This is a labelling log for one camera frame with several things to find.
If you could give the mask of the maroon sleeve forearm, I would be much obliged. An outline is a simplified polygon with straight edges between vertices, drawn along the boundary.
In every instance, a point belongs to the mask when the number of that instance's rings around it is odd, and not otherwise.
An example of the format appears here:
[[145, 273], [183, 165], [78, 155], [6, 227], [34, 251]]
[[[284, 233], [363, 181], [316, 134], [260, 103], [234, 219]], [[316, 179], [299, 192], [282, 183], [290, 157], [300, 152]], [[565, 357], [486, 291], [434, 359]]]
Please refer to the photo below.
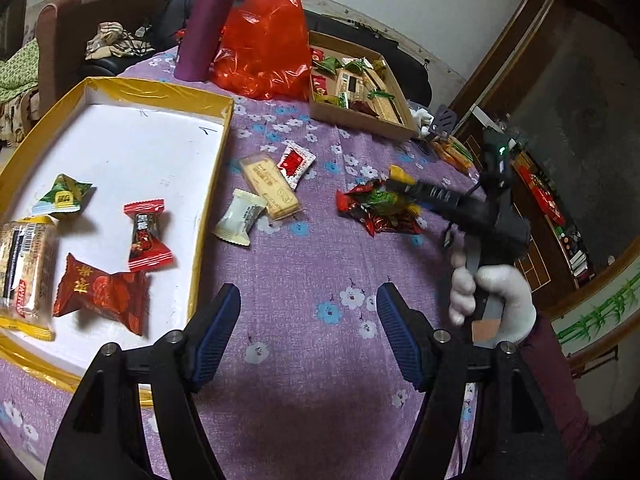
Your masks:
[[598, 430], [577, 394], [570, 367], [550, 322], [538, 314], [520, 344], [521, 355], [538, 382], [565, 448], [568, 474], [581, 479], [602, 451]]

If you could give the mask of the white gloved right hand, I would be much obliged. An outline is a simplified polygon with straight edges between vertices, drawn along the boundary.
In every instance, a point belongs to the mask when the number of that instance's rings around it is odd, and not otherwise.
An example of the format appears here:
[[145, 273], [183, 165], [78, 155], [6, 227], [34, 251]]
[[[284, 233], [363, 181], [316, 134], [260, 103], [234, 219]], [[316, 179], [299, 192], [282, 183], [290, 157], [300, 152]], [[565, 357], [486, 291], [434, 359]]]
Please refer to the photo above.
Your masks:
[[478, 290], [504, 300], [498, 329], [498, 341], [520, 344], [533, 330], [537, 312], [529, 284], [514, 266], [481, 266], [475, 274], [466, 268], [466, 255], [455, 249], [450, 257], [454, 268], [451, 277], [448, 315], [453, 326], [460, 327], [476, 309], [474, 294]]

